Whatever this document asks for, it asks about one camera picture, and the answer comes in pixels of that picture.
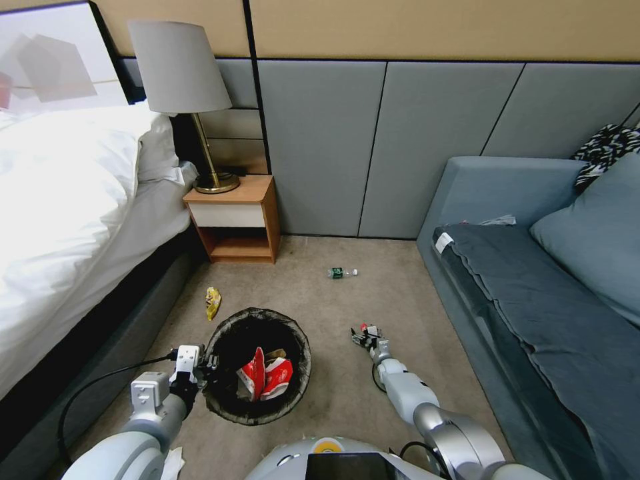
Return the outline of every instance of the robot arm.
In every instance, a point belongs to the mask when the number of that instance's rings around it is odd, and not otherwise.
[[[203,386],[203,352],[201,345],[182,345],[171,378],[144,372],[132,381],[129,421],[76,460],[63,480],[159,480],[169,447]]]
[[[506,465],[493,437],[472,418],[440,408],[436,394],[391,356],[389,340],[375,326],[351,330],[352,340],[366,348],[402,420],[414,425],[438,460],[444,474],[462,480],[544,480],[523,465]]]

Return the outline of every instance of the sofa armrest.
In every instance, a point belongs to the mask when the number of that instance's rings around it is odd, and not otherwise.
[[[514,215],[518,225],[529,227],[574,200],[573,182],[583,165],[566,159],[451,158],[418,242],[431,244],[438,225],[480,223],[507,214]]]

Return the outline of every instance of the trash can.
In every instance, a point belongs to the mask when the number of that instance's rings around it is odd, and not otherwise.
[[[250,362],[255,350],[284,349],[293,375],[280,396],[250,402],[237,396],[236,371]],[[207,357],[217,357],[218,367],[203,393],[207,408],[242,425],[263,425],[290,412],[305,394],[311,373],[309,341],[295,320],[274,310],[248,308],[224,320],[207,346]]]

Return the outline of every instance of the carpet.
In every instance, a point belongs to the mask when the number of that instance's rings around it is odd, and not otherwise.
[[[331,280],[330,267],[358,268],[355,278]],[[213,322],[205,314],[205,291],[216,287],[222,304]],[[148,358],[181,343],[206,344],[217,324],[246,307],[279,311],[309,338],[312,371],[304,398],[285,417],[258,427],[230,423],[210,413],[198,396],[173,447],[183,447],[181,480],[244,478],[264,455],[303,437],[340,435],[398,452],[420,440],[397,416],[371,380],[371,360],[351,342],[349,328],[381,327],[391,352],[436,392],[442,408],[472,416],[508,446],[467,356],[440,303],[414,241],[284,236],[275,265],[202,265],[176,302]],[[172,371],[164,362],[152,368]],[[77,458],[118,432],[130,414],[124,390],[74,444]],[[411,449],[406,459],[424,465]]]

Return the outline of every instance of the nightstand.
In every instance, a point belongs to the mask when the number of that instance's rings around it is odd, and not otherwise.
[[[240,177],[225,193],[191,190],[183,200],[212,263],[275,263],[280,224],[271,175]]]

